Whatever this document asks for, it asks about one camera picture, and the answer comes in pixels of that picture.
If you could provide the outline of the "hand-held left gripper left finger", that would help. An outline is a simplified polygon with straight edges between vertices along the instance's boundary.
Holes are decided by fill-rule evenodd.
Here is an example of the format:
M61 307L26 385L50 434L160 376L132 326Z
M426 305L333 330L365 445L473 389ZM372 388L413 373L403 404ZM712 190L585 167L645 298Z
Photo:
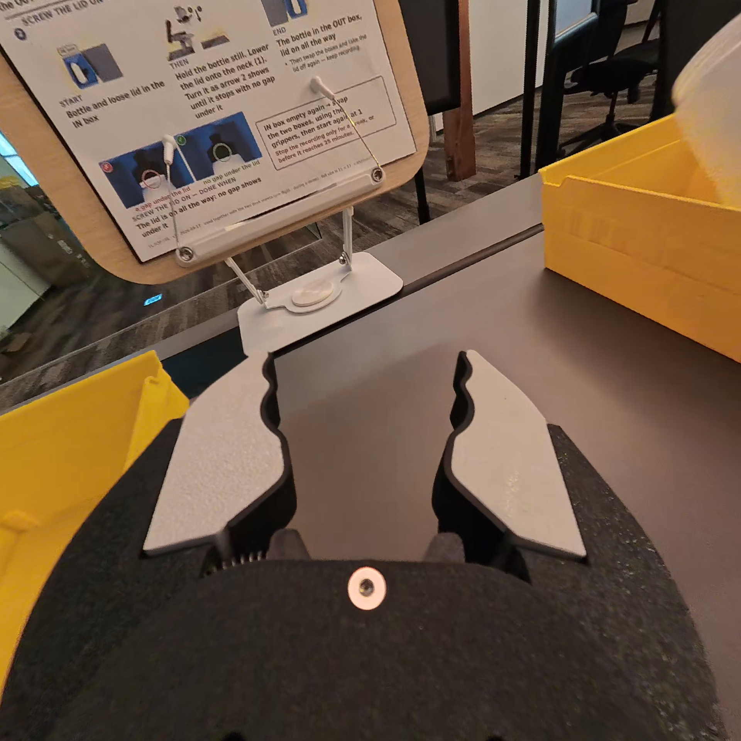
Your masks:
M273 354L259 350L190 404L143 550L150 557L207 545L218 563L266 560L296 512L280 430Z

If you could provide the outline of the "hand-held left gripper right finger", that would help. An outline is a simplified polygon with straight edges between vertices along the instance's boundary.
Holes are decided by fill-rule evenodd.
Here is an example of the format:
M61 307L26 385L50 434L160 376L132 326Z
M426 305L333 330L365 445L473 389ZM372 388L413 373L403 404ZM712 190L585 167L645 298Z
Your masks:
M439 532L465 560L504 565L515 551L587 557L548 422L475 350L458 354L451 432L433 483Z

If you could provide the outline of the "yellow plastic bin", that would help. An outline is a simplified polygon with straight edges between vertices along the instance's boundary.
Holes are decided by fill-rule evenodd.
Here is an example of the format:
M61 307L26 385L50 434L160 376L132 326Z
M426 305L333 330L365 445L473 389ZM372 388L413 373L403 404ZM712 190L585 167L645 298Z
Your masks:
M91 511L190 401L154 351L2 414L1 678Z
M740 211L666 116L542 168L545 267L740 360Z

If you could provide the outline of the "white plastic bottle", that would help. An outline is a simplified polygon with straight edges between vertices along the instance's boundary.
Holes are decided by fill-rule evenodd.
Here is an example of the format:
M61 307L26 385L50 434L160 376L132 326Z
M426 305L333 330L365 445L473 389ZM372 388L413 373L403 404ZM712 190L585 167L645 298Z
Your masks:
M715 33L672 87L675 119L719 201L740 207L740 15Z

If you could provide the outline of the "black rectangular table pad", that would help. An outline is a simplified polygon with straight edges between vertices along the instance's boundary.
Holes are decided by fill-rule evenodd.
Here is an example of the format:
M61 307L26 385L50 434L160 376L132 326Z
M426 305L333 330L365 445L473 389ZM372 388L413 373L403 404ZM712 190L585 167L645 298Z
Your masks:
M244 362L246 355L239 330L234 328L159 359L173 384L193 399Z

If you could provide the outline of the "black framed glass panel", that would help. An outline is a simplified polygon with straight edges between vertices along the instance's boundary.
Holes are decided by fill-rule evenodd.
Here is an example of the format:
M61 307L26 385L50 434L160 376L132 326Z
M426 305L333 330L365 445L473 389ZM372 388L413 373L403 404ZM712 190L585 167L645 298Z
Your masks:
M566 76L588 63L599 6L597 1L545 2L545 50L540 60L542 2L526 2L521 180L556 160Z

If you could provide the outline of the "brown wooden post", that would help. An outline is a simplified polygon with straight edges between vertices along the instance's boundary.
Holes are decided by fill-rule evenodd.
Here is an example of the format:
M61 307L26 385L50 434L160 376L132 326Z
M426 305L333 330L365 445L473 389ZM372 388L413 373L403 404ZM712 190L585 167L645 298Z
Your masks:
M458 1L460 105L442 114L448 179L462 181L477 173L470 66L470 6Z

